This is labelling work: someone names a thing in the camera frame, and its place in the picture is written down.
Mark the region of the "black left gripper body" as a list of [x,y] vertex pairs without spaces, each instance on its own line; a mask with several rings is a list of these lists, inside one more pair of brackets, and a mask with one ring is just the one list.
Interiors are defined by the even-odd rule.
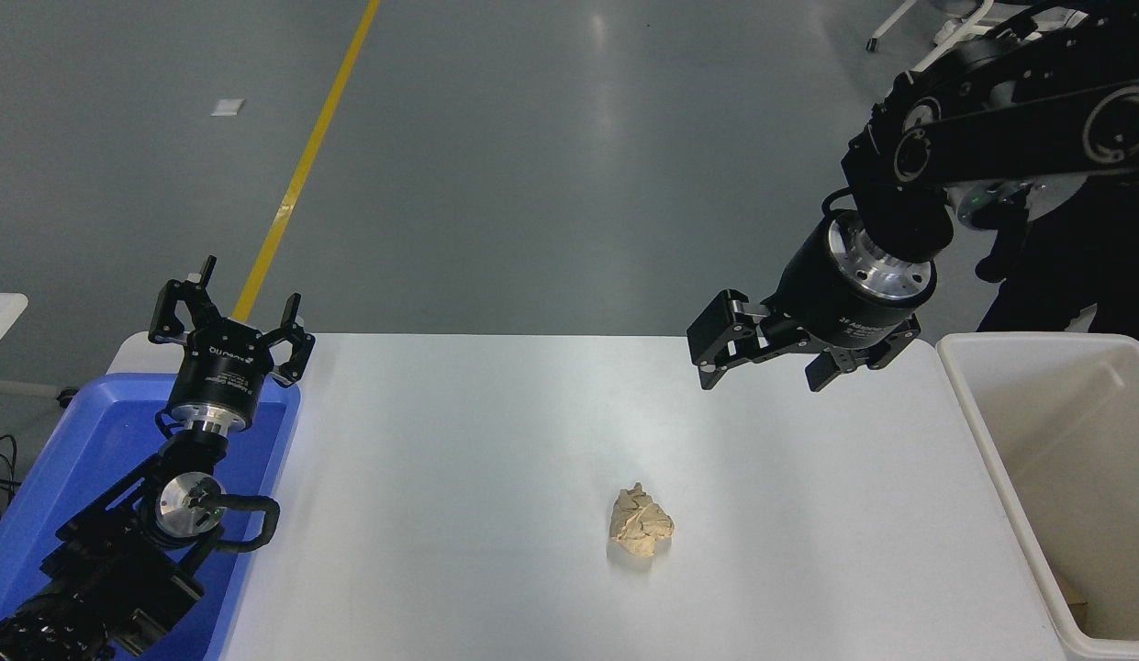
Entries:
[[273,368],[270,346],[256,330],[233,319],[195,328],[185,340],[185,357],[169,397],[169,415],[196,406],[214,406],[237,417],[253,417],[263,381]]

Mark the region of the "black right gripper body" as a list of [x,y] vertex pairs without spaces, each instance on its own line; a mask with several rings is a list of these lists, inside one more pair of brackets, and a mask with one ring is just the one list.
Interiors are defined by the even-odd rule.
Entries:
[[879,247],[859,218],[826,218],[784,269],[772,307],[833,346],[875,346],[933,293],[933,263]]

